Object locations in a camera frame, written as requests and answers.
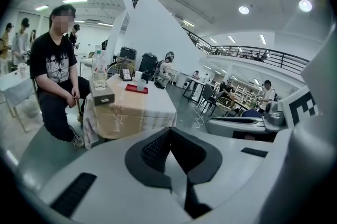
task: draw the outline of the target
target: gray box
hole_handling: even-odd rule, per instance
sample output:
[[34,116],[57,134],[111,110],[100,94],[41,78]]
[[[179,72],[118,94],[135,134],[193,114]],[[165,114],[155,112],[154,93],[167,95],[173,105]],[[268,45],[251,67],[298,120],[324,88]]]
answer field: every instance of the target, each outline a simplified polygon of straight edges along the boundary
[[115,94],[105,82],[104,90],[95,89],[94,83],[90,80],[90,92],[93,95],[94,105],[110,104],[115,102]]

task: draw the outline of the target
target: black chair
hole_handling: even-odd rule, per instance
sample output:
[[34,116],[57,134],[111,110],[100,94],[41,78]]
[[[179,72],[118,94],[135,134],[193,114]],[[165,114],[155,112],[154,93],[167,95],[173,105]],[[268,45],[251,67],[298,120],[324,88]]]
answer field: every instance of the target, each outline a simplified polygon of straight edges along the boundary
[[202,92],[202,97],[204,98],[204,100],[198,105],[198,107],[200,107],[205,101],[209,105],[207,111],[212,107],[212,105],[216,105],[216,100],[212,96],[213,96],[212,88],[211,88],[210,84],[206,84],[205,88],[204,88],[204,91]]

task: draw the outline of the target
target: beige cloth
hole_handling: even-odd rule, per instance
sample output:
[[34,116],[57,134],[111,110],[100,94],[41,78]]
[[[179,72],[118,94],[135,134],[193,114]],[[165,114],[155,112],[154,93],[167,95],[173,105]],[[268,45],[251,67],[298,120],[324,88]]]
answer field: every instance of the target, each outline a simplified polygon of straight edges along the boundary
[[97,135],[119,139],[145,130],[176,125],[177,111],[165,89],[156,88],[153,82],[146,87],[148,94],[126,91],[127,84],[119,74],[107,84],[115,94],[113,104],[94,106],[92,95],[86,98],[84,107],[84,135],[86,148],[98,140]]

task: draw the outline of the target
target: white graphic print on shirt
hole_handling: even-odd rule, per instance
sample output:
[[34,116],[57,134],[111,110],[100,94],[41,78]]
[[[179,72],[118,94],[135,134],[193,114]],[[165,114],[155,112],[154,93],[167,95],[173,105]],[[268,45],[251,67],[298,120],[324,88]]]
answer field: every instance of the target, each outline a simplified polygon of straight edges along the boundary
[[61,83],[69,79],[69,57],[66,54],[61,56],[61,62],[57,62],[55,56],[46,60],[48,78],[56,83]]

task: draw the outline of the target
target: clear water bottle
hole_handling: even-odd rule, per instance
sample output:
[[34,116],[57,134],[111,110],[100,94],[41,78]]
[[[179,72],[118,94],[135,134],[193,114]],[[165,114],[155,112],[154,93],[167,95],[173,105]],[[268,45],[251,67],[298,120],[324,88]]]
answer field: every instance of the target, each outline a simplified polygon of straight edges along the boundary
[[106,62],[104,57],[104,51],[102,51],[100,48],[96,48],[95,55],[93,56],[92,77],[95,89],[105,89]]

